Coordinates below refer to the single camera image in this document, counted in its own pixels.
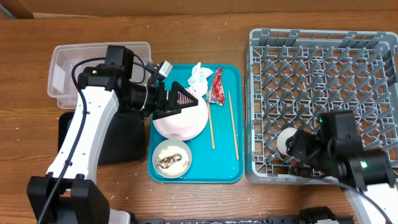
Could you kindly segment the pink bowl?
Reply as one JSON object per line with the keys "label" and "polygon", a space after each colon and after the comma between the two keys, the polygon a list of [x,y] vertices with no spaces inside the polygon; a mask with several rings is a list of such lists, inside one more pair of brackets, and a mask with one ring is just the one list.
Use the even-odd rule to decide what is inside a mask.
{"label": "pink bowl", "polygon": [[153,121],[155,126],[167,129],[203,129],[208,122],[208,107],[197,92],[188,90],[197,100],[198,105],[184,108],[181,113]]}

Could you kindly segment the white napkin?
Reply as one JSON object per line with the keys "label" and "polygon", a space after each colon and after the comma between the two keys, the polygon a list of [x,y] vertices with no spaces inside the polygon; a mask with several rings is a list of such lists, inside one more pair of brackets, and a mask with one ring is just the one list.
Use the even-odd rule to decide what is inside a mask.
{"label": "white napkin", "polygon": [[207,78],[213,74],[213,71],[209,68],[201,66],[201,62],[198,62],[192,68],[191,77],[188,79],[189,89],[195,91],[200,96],[203,96],[208,91]]}

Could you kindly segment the white paper cup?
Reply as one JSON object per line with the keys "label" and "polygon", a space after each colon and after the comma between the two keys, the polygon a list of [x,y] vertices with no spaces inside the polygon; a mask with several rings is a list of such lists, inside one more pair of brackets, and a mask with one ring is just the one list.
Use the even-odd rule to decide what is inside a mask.
{"label": "white paper cup", "polygon": [[280,134],[277,137],[277,149],[281,154],[287,155],[288,138],[291,138],[296,132],[297,132],[296,128],[286,128],[285,130],[280,132]]}

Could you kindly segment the red snack wrapper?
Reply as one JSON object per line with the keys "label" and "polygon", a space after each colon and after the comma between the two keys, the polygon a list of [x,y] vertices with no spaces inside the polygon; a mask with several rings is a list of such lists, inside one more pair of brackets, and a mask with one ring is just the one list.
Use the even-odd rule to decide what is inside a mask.
{"label": "red snack wrapper", "polygon": [[218,67],[216,73],[213,77],[211,87],[207,94],[207,100],[209,103],[215,103],[219,106],[224,106],[225,104],[225,93],[222,83],[223,69]]}

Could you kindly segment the grey bowl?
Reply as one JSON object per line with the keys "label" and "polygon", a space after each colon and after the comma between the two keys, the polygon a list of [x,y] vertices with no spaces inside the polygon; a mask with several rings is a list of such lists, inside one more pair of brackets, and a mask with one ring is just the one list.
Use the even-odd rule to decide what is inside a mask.
{"label": "grey bowl", "polygon": [[152,154],[155,171],[168,179],[182,177],[189,170],[191,163],[191,150],[183,141],[164,140]]}

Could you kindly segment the rice food scraps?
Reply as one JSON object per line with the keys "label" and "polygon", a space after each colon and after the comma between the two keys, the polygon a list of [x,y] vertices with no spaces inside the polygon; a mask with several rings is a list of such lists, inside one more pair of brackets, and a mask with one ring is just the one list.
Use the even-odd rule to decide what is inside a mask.
{"label": "rice food scraps", "polygon": [[155,164],[161,170],[161,173],[178,177],[188,170],[190,159],[184,148],[167,146],[160,151]]}

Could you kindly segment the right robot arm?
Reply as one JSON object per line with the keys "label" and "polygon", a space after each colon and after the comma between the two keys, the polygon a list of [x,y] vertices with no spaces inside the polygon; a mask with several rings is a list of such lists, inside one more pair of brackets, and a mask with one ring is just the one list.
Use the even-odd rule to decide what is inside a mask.
{"label": "right robot arm", "polygon": [[388,155],[363,147],[350,110],[322,113],[318,121],[314,134],[281,131],[278,150],[319,170],[320,181],[339,186],[360,223],[397,223],[397,181]]}

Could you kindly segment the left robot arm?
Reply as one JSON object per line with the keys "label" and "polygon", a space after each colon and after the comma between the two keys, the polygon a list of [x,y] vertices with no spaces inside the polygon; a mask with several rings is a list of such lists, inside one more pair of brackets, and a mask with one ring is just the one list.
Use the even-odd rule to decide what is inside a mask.
{"label": "left robot arm", "polygon": [[82,61],[73,74],[78,91],[64,142],[43,177],[33,176],[27,196],[38,223],[134,223],[132,213],[115,210],[96,185],[96,171],[109,125],[118,112],[138,110],[154,119],[179,114],[198,99],[178,82],[164,80],[171,64],[143,63],[122,45],[109,45],[104,57]]}

